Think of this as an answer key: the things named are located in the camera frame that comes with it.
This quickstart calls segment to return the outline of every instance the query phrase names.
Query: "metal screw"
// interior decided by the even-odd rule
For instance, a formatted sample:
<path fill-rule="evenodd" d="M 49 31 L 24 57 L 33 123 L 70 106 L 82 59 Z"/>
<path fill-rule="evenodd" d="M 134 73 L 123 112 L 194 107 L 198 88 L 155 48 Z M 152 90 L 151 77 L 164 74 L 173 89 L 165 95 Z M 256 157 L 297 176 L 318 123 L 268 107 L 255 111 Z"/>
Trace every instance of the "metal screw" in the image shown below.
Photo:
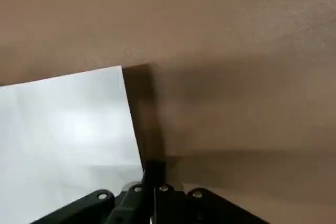
<path fill-rule="evenodd" d="M 168 191 L 169 188 L 167 186 L 161 186 L 160 191 Z"/>
<path fill-rule="evenodd" d="M 134 189 L 134 191 L 136 191 L 136 192 L 138 193 L 138 192 L 142 191 L 142 188 L 141 188 L 141 187 L 136 187 L 136 188 Z"/>
<path fill-rule="evenodd" d="M 196 192 L 193 193 L 193 196 L 195 198 L 201 198 L 202 197 L 202 193 L 200 191 L 196 191 Z"/>
<path fill-rule="evenodd" d="M 98 199 L 106 199 L 107 194 L 100 194 L 98 195 Z"/>

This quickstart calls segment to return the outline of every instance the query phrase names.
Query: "brown table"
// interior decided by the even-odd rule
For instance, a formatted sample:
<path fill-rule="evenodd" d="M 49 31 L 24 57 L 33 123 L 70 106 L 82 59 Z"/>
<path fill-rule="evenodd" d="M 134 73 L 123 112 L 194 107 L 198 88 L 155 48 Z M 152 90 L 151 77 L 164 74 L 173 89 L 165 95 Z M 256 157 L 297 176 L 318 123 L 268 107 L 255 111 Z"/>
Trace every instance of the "brown table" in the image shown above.
<path fill-rule="evenodd" d="M 156 108 L 137 106 L 171 180 L 273 223 L 331 223 L 335 14 L 336 0 L 0 0 L 0 82 L 148 64 Z"/>

